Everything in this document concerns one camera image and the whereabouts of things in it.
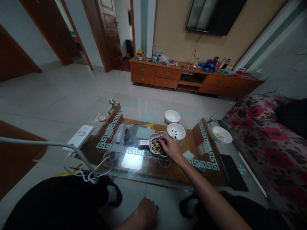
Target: wooden drawer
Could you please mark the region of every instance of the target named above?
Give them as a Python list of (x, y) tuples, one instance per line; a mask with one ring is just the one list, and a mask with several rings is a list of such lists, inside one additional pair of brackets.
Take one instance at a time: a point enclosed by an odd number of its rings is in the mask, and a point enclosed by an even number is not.
[(198, 92), (215, 94), (215, 95), (223, 95), (226, 89), (227, 89), (226, 87), (203, 84), (202, 87), (198, 90)]
[(141, 74), (141, 75), (148, 75), (153, 76), (156, 72), (156, 67), (151, 65), (144, 65), (144, 64), (137, 64), (137, 63), (130, 63), (130, 71), (131, 73)]
[(182, 74), (182, 70), (175, 70), (171, 68), (157, 67), (156, 77), (163, 77), (167, 79), (179, 80)]
[(217, 76), (217, 75), (209, 75), (206, 77), (205, 84), (206, 85), (217, 85), (227, 87), (234, 81), (233, 78)]
[(154, 77), (131, 73), (131, 81), (143, 83), (143, 84), (148, 84), (148, 85), (153, 85), (154, 84)]
[(178, 84), (177, 80), (166, 79), (166, 78), (154, 78), (154, 85), (155, 86), (162, 86), (168, 88), (176, 88)]
[(229, 88), (232, 89), (240, 89), (244, 91), (253, 91), (256, 89), (259, 85), (261, 85), (262, 82), (260, 81), (253, 81), (253, 80), (243, 80), (243, 79), (235, 79), (230, 85)]
[(241, 98), (249, 93), (250, 93), (249, 91), (227, 88), (222, 96)]

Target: glass coffee table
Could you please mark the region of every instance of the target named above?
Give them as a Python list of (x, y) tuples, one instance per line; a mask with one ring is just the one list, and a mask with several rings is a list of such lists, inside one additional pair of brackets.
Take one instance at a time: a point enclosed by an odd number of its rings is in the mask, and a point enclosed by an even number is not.
[[(218, 123), (207, 124), (211, 114), (208, 114), (206, 108), (158, 100), (152, 102), (150, 99), (134, 97), (127, 99), (127, 97), (121, 97), (120, 94), (112, 94), (112, 96), (115, 96), (115, 101), (119, 103), (115, 103), (115, 108), (109, 110), (107, 121), (81, 149), (89, 162), (94, 165), (98, 165), (106, 156), (112, 158), (112, 163), (110, 160), (105, 161), (99, 167), (99, 172), (103, 173), (112, 168), (108, 173), (109, 176), (194, 191), (189, 180), (175, 162), (169, 158), (152, 154), (149, 146), (144, 147), (137, 144), (138, 140), (148, 140), (152, 133), (166, 132), (168, 123), (164, 119), (164, 113), (173, 109), (181, 115), (179, 124), (186, 131), (185, 138), (178, 141), (180, 150), (187, 155), (192, 166), (218, 190), (226, 190), (233, 195), (244, 195), (268, 206), (264, 194), (234, 145), (218, 144), (212, 139), (211, 129)], [(146, 125), (152, 126), (153, 123), (155, 124), (152, 129), (146, 127)], [(129, 134), (122, 132), (124, 126), (129, 130)], [(221, 165), (220, 154), (232, 155), (249, 192), (232, 190)]]

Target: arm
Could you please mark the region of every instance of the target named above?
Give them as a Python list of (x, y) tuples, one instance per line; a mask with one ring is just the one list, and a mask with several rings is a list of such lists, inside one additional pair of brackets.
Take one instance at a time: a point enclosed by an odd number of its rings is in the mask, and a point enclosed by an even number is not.
[(156, 215), (159, 207), (153, 201), (144, 197), (138, 208), (116, 230), (124, 229), (152, 229), (156, 227)]
[(167, 145), (159, 140), (163, 150), (186, 174), (199, 199), (218, 228), (251, 229), (237, 211), (225, 200), (225, 198), (202, 175), (200, 175), (181, 154), (177, 140), (171, 139), (166, 135), (160, 137), (160, 139), (167, 140)]

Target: smartphone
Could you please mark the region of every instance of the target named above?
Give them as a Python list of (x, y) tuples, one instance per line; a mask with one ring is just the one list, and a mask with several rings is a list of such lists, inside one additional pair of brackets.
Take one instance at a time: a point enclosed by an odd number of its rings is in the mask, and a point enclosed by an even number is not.
[(234, 163), (233, 158), (229, 155), (220, 154), (220, 159), (232, 189), (236, 191), (248, 192), (245, 181)]

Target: power strip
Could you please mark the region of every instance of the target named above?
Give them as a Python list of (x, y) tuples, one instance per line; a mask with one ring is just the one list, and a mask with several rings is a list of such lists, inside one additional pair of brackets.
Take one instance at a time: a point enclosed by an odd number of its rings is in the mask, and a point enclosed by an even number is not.
[[(86, 142), (86, 140), (89, 138), (89, 136), (93, 131), (94, 131), (93, 126), (83, 125), (78, 130), (78, 132), (76, 132), (75, 135), (67, 142), (67, 144), (80, 148)], [(63, 150), (68, 152), (74, 152), (73, 149), (67, 147), (63, 147)]]

